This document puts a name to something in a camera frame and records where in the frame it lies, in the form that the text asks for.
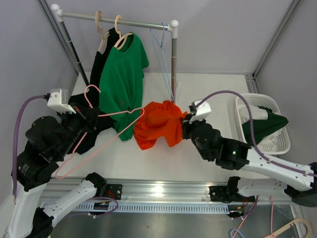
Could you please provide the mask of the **pink wire hanger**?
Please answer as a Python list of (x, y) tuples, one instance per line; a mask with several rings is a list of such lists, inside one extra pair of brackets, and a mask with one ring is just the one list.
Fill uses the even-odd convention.
[(55, 173), (55, 178), (57, 180), (62, 180), (64, 178), (66, 178), (68, 175), (70, 175), (71, 173), (73, 173), (74, 171), (76, 171), (77, 169), (79, 169), (81, 166), (83, 166), (86, 162), (88, 162), (90, 159), (92, 159), (94, 156), (96, 156), (98, 153), (100, 153), (104, 148), (106, 148), (111, 142), (113, 142), (117, 137), (119, 137), (123, 132), (125, 132), (128, 128), (130, 128), (138, 119), (140, 119), (144, 113), (145, 110), (143, 107), (139, 107), (139, 108), (135, 108), (132, 111), (121, 111), (121, 112), (116, 112), (116, 113), (110, 113), (110, 114), (105, 114), (105, 115), (98, 115), (98, 117), (107, 117), (107, 116), (114, 116), (114, 115), (120, 115), (120, 114), (132, 114), (133, 112), (137, 111), (137, 110), (141, 110), (141, 114), (139, 115), (138, 118), (136, 118), (133, 122), (131, 122), (125, 129), (123, 129), (120, 133), (118, 133), (115, 137), (113, 137), (111, 140), (109, 140), (106, 144), (104, 144), (102, 147), (100, 147), (98, 150), (96, 150), (93, 154), (91, 154), (89, 157), (87, 157), (85, 160), (83, 160), (81, 163), (79, 163), (77, 166), (73, 167), (70, 171), (68, 171), (66, 174), (64, 174), (63, 176), (59, 176), (58, 173), (60, 172), (60, 170), (68, 163), (70, 162), (73, 157), (75, 156), (75, 152), (76, 149), (78, 148), (78, 146), (81, 144), (82, 140), (86, 137), (86, 132), (85, 134), (82, 136), (82, 138), (80, 139), (80, 141), (77, 143), (77, 145), (75, 146), (75, 148), (72, 151), (71, 157), (69, 157), (65, 162), (63, 162), (61, 164), (61, 166), (57, 169), (56, 173)]

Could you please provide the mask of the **white and dark green shirt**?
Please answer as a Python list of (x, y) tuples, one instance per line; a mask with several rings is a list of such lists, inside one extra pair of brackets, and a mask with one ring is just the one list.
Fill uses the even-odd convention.
[[(254, 139), (258, 146), (276, 146), (282, 129), (289, 120), (281, 114), (273, 113), (271, 109), (260, 106), (250, 106), (253, 118)], [(246, 106), (239, 110), (240, 120), (246, 142), (253, 145), (250, 127), (250, 116)]]

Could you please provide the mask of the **orange t shirt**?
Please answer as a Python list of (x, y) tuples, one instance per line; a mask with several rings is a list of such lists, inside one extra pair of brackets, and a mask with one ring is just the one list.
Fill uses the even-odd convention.
[(187, 112), (169, 100), (162, 103), (151, 102), (144, 107), (144, 114), (134, 126), (134, 137), (142, 150), (152, 148), (163, 137), (169, 147), (179, 144), (183, 139), (182, 120)]

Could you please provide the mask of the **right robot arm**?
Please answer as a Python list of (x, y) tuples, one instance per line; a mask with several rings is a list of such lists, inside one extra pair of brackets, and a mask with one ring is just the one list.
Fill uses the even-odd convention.
[(289, 196), (292, 202), (317, 205), (317, 164), (302, 165), (270, 155), (235, 139), (224, 138), (204, 119), (182, 120), (183, 139), (190, 139), (203, 160), (214, 162), (225, 170), (249, 171), (264, 179), (230, 177), (225, 194), (230, 200), (257, 195)]

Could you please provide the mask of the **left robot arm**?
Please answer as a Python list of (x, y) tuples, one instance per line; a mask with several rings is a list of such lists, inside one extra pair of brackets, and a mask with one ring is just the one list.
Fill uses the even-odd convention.
[(67, 195), (51, 205), (40, 207), (39, 201), (58, 162), (64, 160), (83, 132), (96, 129), (99, 108), (59, 113), (62, 122), (46, 116), (33, 122), (26, 132), (25, 150), (18, 155), (12, 176), (17, 178), (17, 194), (10, 217), (1, 215), (3, 238), (47, 238), (54, 227), (75, 207), (90, 198), (106, 195), (107, 181), (97, 173), (88, 174)]

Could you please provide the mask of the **blue wire hanger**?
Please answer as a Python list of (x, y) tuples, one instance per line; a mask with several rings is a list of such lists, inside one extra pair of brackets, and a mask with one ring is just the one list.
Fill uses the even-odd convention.
[(159, 63), (159, 67), (160, 70), (162, 72), (162, 76), (165, 82), (165, 86), (167, 88), (167, 92), (169, 93), (169, 98), (172, 102), (174, 102), (174, 95), (172, 92), (172, 87), (171, 87), (171, 82), (169, 79), (169, 73), (167, 71), (167, 65), (166, 65), (166, 60), (165, 60), (165, 55), (164, 55), (164, 49), (163, 49), (163, 43), (164, 43), (164, 36), (165, 36), (165, 24), (162, 22), (161, 23), (162, 27), (163, 27), (163, 34), (162, 34), (162, 38), (159, 41), (155, 34), (153, 33), (152, 28), (150, 29), (150, 35), (151, 35), (151, 40), (152, 40), (152, 45), (157, 57), (157, 61)]

